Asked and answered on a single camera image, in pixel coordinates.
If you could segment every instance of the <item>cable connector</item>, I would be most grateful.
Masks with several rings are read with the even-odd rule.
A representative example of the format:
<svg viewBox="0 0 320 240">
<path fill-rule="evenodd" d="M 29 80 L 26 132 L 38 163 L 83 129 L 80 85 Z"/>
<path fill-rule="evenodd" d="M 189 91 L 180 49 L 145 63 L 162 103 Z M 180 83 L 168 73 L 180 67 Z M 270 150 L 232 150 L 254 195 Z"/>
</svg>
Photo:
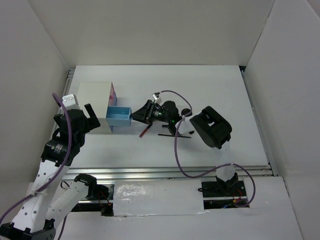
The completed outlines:
<svg viewBox="0 0 320 240">
<path fill-rule="evenodd" d="M 162 101 L 160 97 L 160 92 L 155 92 L 154 94 L 152 94 L 152 98 L 155 104 L 160 104 Z"/>
<path fill-rule="evenodd" d="M 43 196 L 47 196 L 48 194 L 47 193 L 43 193 L 41 191 L 37 191 L 37 190 L 30 190 L 30 195 L 31 196 L 35 196 L 35 195 L 43 195 Z"/>
</svg>

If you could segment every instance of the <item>white box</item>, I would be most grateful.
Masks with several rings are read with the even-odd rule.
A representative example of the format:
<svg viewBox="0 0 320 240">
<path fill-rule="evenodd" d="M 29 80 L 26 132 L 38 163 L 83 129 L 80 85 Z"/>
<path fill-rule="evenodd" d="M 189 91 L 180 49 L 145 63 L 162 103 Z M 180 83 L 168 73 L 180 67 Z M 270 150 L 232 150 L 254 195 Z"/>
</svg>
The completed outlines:
<svg viewBox="0 0 320 240">
<path fill-rule="evenodd" d="M 117 104 L 117 97 L 112 82 L 81 82 L 76 93 L 79 107 L 84 114 L 89 117 L 85 108 L 86 104 L 91 104 L 99 122 L 100 127 L 90 131 L 92 134 L 111 134 L 112 127 L 109 126 L 106 115 L 108 106 Z"/>
</svg>

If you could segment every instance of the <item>white table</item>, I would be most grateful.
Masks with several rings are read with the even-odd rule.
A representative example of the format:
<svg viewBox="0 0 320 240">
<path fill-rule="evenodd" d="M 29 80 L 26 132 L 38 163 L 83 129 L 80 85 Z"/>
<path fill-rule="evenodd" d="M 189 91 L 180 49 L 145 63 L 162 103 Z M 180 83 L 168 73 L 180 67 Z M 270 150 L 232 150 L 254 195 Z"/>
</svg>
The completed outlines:
<svg viewBox="0 0 320 240">
<path fill-rule="evenodd" d="M 80 82 L 112 81 L 118 106 L 141 108 L 151 95 L 173 90 L 183 95 L 198 113 L 213 107 L 232 126 L 230 153 L 233 161 L 250 169 L 268 165 L 252 107 L 238 66 L 206 65 L 119 65 L 77 66 L 69 94 L 77 94 Z M 162 102 L 175 101 L 181 111 L 187 104 L 172 93 Z M 174 138 L 161 123 L 139 138 L 147 125 L 132 121 L 131 127 L 115 127 L 113 134 L 87 134 L 75 157 L 73 169 L 176 168 Z M 221 153 L 209 148 L 198 134 L 178 139 L 178 154 L 184 167 L 219 165 Z"/>
</svg>

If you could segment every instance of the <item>blue box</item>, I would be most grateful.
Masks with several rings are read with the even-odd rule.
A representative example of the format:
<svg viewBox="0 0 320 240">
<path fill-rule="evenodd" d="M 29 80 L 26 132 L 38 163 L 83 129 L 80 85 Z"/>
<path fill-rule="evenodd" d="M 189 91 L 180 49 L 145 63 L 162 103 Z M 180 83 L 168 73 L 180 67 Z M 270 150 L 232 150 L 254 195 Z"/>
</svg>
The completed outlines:
<svg viewBox="0 0 320 240">
<path fill-rule="evenodd" d="M 131 125 L 131 107 L 108 106 L 106 121 L 112 127 L 129 127 Z"/>
</svg>

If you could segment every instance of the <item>white floor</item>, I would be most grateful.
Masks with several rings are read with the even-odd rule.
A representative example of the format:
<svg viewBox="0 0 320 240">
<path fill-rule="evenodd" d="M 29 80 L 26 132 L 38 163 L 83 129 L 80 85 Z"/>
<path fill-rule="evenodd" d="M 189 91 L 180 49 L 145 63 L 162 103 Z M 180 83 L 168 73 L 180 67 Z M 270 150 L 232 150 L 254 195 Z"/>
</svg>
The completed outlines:
<svg viewBox="0 0 320 240">
<path fill-rule="evenodd" d="M 255 181 L 256 198 L 250 208 L 144 217 L 103 217 L 99 212 L 74 212 L 67 217 L 62 239 L 302 240 L 283 179 L 255 177 Z M 245 186 L 251 196 L 249 179 L 245 179 Z"/>
<path fill-rule="evenodd" d="M 118 106 L 141 108 L 154 92 L 174 90 L 191 103 L 198 113 L 212 106 L 232 126 L 231 160 L 243 166 L 268 164 L 252 108 L 238 66 L 77 66 L 69 93 L 77 94 L 80 82 L 112 81 Z M 187 107 L 171 93 L 162 101 L 173 100 L 180 111 Z M 114 133 L 87 134 L 85 145 L 75 157 L 72 168 L 154 168 L 176 167 L 174 138 L 161 123 L 155 123 L 143 138 L 147 125 L 132 121 L 131 127 L 115 127 Z M 208 167 L 223 161 L 216 149 L 206 146 L 199 135 L 178 140 L 178 154 L 185 167 Z"/>
</svg>

